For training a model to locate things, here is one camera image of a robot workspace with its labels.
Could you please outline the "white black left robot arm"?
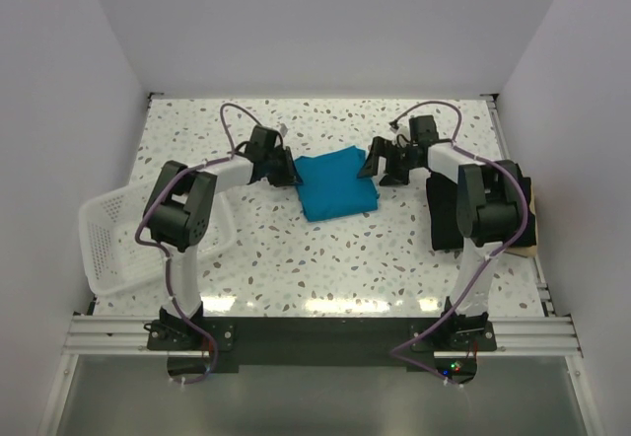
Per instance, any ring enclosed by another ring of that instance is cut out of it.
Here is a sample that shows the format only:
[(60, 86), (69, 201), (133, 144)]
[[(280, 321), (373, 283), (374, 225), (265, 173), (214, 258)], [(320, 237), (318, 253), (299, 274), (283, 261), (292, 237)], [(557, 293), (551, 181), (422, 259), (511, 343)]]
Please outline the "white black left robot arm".
[(160, 251), (167, 302), (147, 331), (151, 350), (220, 349), (204, 317), (198, 286), (198, 246), (206, 235), (215, 197), (235, 187), (268, 181), (275, 187), (302, 183), (281, 131), (255, 126), (249, 140), (224, 158), (188, 166), (166, 162), (145, 206), (135, 241)]

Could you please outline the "blue t shirt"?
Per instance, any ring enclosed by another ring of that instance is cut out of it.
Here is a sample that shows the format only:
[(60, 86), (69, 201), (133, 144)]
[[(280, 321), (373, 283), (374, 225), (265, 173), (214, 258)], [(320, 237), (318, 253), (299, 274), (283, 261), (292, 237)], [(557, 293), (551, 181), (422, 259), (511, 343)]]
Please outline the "blue t shirt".
[(297, 192), (309, 222), (321, 222), (379, 208), (379, 194), (370, 178), (357, 175), (366, 151), (355, 146), (295, 161), (303, 183)]

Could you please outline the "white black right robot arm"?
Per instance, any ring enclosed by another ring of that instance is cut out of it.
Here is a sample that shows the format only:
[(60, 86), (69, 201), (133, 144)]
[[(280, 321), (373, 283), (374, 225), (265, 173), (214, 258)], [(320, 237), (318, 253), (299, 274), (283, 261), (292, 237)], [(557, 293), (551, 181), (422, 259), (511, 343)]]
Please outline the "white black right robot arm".
[(372, 140), (359, 178), (371, 178), (384, 162), (382, 185), (407, 185), (411, 171), (425, 169), (433, 247), (445, 231), (462, 240), (459, 271), (441, 316), (420, 330), (400, 352), (425, 343), (434, 349), (464, 350), (486, 332), (489, 293), (498, 259), (527, 230), (530, 209), (520, 167), (491, 161), (439, 135), (431, 115), (409, 121), (409, 133)]

